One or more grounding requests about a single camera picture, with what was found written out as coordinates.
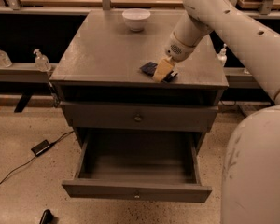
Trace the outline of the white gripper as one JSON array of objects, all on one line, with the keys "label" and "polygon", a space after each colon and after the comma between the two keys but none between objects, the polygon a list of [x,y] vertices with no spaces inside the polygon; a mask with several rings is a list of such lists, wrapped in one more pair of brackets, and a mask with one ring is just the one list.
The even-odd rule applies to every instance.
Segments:
[{"label": "white gripper", "polygon": [[179,41],[174,33],[171,33],[164,47],[165,54],[169,57],[162,58],[157,64],[153,80],[162,82],[175,68],[176,63],[185,61],[194,51],[194,46],[188,46]]}]

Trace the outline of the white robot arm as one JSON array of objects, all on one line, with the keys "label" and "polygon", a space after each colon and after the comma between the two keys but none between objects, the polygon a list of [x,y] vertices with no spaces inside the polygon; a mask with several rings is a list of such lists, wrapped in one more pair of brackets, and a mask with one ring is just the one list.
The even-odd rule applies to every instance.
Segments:
[{"label": "white robot arm", "polygon": [[185,13],[153,75],[160,82],[204,36],[217,35],[273,100],[233,131],[222,170],[221,224],[280,224],[280,34],[236,0],[183,0]]}]

